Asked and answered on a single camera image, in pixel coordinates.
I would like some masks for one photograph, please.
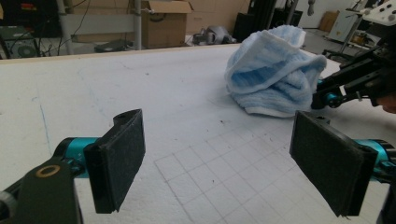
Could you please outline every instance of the black foam pad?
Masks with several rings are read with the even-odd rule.
[[[290,155],[337,216],[358,216],[377,152],[297,111]]]

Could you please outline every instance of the wall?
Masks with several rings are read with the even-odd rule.
[[[187,34],[197,34],[201,28],[209,25],[224,26],[233,32],[238,12],[246,13],[250,0],[189,0],[194,11],[187,16]],[[277,0],[278,7],[284,6],[287,0]],[[307,15],[308,0],[299,0],[297,10],[303,12],[299,26],[303,28],[318,28],[326,11],[343,10],[353,6],[354,0],[316,0],[315,13]]]
[[[297,10],[303,12],[299,26],[303,28],[318,28],[320,20],[326,11],[343,10],[353,5],[353,0],[316,0],[314,4],[314,15],[308,16],[308,0],[300,0],[297,5]]]

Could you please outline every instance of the cable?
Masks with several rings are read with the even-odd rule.
[[[78,7],[79,5],[83,4],[83,3],[86,2],[86,1],[87,1],[87,0],[83,0],[82,2],[76,4],[76,5],[72,6],[72,7]]]
[[[79,23],[79,26],[77,28],[77,30],[71,35],[71,37],[69,39],[66,39],[61,45],[58,46],[58,48],[60,48],[62,45],[64,45],[66,42],[70,41],[73,39],[73,37],[76,35],[76,32],[79,30],[79,28],[81,28],[82,23],[84,22],[85,16],[88,13],[88,9],[90,9],[90,5],[91,5],[91,0],[88,0],[88,5],[87,5],[87,9],[85,9],[84,15],[82,16],[81,22]]]

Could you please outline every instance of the metal pole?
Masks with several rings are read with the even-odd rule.
[[[64,9],[64,1],[63,0],[56,0],[57,5],[58,5],[58,15],[59,15],[59,20],[61,22],[61,27],[62,27],[62,35],[64,37],[64,43],[66,44],[66,49],[67,49],[67,54],[74,54],[73,51],[73,46],[71,43],[70,38],[72,37],[67,28],[66,21],[67,20],[67,14],[66,10]]]
[[[294,0],[293,5],[291,5],[290,7],[288,18],[286,19],[286,25],[290,25],[291,19],[293,18],[294,15],[294,11],[297,8],[297,4],[298,4],[298,0]]]
[[[134,49],[142,49],[142,0],[134,0]]]

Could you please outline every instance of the blue towel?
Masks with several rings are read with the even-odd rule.
[[[300,28],[280,26],[252,34],[231,56],[227,89],[248,113],[286,118],[310,109],[326,58],[302,52],[304,37]]]

